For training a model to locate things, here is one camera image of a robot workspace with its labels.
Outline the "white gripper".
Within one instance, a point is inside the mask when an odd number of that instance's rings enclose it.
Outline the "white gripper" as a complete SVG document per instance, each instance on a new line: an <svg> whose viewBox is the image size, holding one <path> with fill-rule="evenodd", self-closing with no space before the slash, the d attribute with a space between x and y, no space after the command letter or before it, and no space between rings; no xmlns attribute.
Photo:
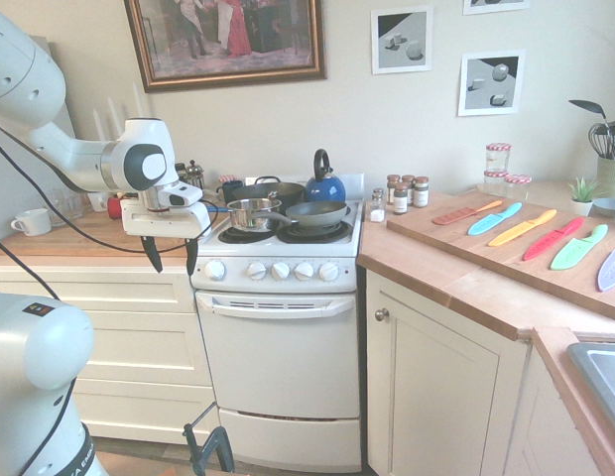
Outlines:
<svg viewBox="0 0 615 476"><path fill-rule="evenodd" d="M198 251L196 237L206 235L211 229L204 204L198 202L162 212L148 210L139 199L123 199L120 204L124 231L128 235L142 236L143 250L157 273L163 270L163 264L154 237L190 238L184 240L186 271L189 276L193 275Z"/></svg>

